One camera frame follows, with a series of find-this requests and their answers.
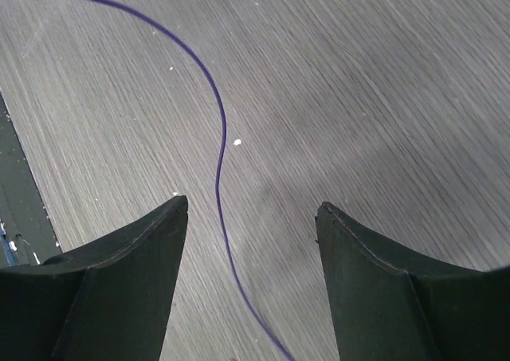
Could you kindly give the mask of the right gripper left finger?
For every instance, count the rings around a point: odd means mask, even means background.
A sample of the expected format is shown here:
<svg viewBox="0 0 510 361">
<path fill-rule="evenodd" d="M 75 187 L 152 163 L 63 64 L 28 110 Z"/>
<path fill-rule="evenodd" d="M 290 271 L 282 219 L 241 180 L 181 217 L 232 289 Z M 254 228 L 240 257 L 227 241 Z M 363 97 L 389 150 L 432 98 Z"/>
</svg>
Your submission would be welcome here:
<svg viewBox="0 0 510 361">
<path fill-rule="evenodd" d="M 176 196 L 40 265 L 2 269 L 2 359 L 159 359 L 187 223 Z"/>
</svg>

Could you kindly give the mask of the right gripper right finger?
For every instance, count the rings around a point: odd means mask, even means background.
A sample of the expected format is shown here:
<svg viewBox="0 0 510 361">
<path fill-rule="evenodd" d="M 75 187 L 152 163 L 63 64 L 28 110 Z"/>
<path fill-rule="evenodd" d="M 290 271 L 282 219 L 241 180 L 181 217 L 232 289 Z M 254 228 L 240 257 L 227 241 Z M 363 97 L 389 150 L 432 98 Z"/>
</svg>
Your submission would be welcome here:
<svg viewBox="0 0 510 361">
<path fill-rule="evenodd" d="M 329 202 L 316 232 L 342 360 L 508 359 L 508 267 L 439 261 Z"/>
</svg>

